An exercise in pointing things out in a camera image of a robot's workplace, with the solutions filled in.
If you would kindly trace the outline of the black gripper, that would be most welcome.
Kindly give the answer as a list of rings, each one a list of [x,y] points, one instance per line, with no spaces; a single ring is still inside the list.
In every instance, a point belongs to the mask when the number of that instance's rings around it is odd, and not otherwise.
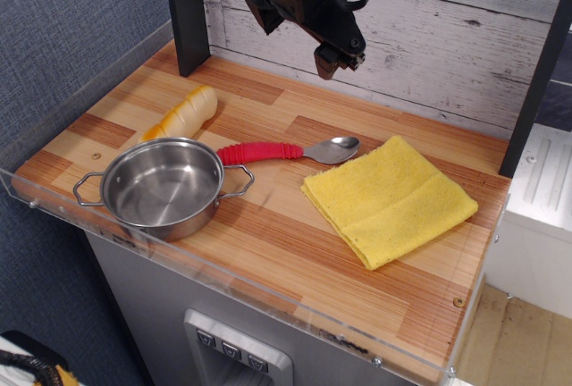
[[[331,80],[338,69],[355,71],[365,60],[366,42],[354,12],[366,0],[245,0],[266,35],[291,21],[322,43],[314,51],[318,76]]]

